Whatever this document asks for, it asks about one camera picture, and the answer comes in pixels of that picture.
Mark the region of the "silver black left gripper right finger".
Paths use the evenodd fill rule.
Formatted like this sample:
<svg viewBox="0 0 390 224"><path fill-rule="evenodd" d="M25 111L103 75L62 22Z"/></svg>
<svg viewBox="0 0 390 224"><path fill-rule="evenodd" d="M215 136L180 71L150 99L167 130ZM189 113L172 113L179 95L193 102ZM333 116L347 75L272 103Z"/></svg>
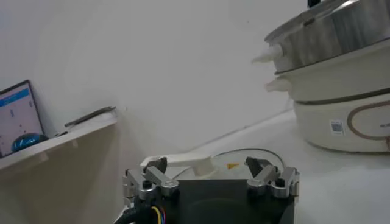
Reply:
<svg viewBox="0 0 390 224"><path fill-rule="evenodd" d="M300 173L295 167L280 170L266 159L246 158L252 178L247 180L247 191L254 197L271 194L274 198L298 197Z"/></svg>

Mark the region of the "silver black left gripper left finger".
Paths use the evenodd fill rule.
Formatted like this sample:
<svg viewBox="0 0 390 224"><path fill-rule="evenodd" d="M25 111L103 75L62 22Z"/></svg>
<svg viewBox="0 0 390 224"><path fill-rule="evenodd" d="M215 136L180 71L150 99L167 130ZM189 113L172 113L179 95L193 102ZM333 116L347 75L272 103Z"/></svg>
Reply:
<svg viewBox="0 0 390 224"><path fill-rule="evenodd" d="M162 156L147 159L140 169L127 169L122 177L124 198L152 201L157 197L177 197L180 194L179 182L165 175L167 167L168 159Z"/></svg>

